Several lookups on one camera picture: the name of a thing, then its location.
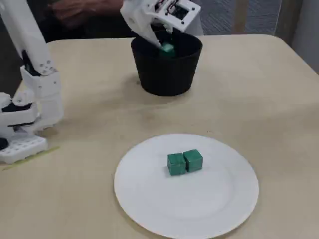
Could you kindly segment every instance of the green cube in gripper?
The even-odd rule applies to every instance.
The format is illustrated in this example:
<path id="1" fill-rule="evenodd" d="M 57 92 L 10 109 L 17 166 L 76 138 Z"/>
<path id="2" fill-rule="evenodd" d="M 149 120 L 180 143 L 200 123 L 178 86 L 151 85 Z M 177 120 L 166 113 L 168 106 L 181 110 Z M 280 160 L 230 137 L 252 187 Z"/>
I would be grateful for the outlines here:
<path id="1" fill-rule="evenodd" d="M 186 162 L 182 153 L 170 154 L 167 157 L 167 166 L 171 176 L 186 173 Z"/>
<path id="2" fill-rule="evenodd" d="M 183 155 L 186 162 L 186 170 L 188 172 L 194 172 L 203 168 L 203 156 L 201 156 L 198 150 L 194 149 L 187 151 L 183 153 Z"/>
<path id="3" fill-rule="evenodd" d="M 167 57 L 176 56 L 175 47 L 168 42 L 164 42 L 161 49 L 162 49 L 161 51 L 162 56 L 167 56 Z"/>

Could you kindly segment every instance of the black bowl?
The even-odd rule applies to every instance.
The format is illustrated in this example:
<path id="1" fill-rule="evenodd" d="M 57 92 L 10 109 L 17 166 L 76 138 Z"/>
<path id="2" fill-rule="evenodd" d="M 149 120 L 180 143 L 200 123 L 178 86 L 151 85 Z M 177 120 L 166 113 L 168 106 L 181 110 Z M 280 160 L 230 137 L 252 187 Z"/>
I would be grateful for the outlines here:
<path id="1" fill-rule="evenodd" d="M 161 31 L 156 35 L 175 47 L 176 56 L 165 56 L 143 38 L 135 38 L 131 47 L 141 86 L 158 96 L 180 95 L 191 87 L 203 44 L 197 37 L 181 32 Z"/>

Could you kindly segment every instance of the hand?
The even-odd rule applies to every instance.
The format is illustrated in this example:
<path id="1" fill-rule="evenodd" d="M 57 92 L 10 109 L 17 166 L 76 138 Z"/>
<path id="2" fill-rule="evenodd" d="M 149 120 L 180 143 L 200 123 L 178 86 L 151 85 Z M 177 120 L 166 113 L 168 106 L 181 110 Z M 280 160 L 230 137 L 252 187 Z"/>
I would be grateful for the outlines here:
<path id="1" fill-rule="evenodd" d="M 123 0 L 60 0 L 50 7 L 68 28 L 83 24 L 93 15 L 110 15 L 120 11 Z"/>

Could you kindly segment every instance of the beige table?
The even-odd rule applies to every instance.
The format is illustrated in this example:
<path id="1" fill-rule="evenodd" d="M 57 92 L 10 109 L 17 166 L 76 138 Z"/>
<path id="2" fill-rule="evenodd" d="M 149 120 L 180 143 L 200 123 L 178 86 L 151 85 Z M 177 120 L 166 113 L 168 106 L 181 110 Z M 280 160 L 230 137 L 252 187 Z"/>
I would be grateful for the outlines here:
<path id="1" fill-rule="evenodd" d="M 254 167 L 257 207 L 221 238 L 319 238 L 319 76 L 271 36 L 201 39 L 193 87 L 172 98 L 141 89 L 129 39 L 50 43 L 65 117 L 43 134 L 60 149 L 0 172 L 0 238 L 161 238 L 121 210 L 113 176 L 128 149 L 168 133 L 213 137 Z"/>

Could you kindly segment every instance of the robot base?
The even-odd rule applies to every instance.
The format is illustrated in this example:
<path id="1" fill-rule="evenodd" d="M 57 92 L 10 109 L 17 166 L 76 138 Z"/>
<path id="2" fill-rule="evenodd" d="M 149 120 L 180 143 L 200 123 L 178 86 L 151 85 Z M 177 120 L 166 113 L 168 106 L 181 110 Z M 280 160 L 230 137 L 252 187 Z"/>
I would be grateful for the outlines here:
<path id="1" fill-rule="evenodd" d="M 11 139 L 9 147 L 0 151 L 0 162 L 13 164 L 47 150 L 48 144 L 45 138 L 35 135 L 15 136 Z"/>

